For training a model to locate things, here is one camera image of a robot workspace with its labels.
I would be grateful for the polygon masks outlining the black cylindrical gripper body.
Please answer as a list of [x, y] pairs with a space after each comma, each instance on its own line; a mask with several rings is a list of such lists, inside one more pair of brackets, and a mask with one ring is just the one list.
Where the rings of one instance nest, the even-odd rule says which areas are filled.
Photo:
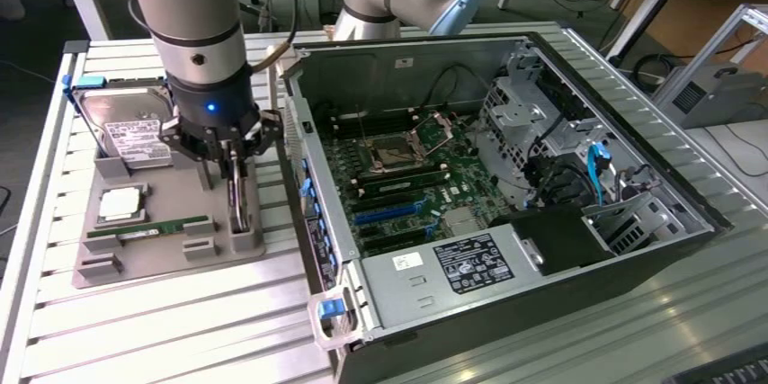
[[232, 76], [212, 84], [190, 83], [168, 74], [166, 84], [185, 132], [205, 138], [245, 135], [260, 120], [250, 85], [252, 68], [241, 67]]

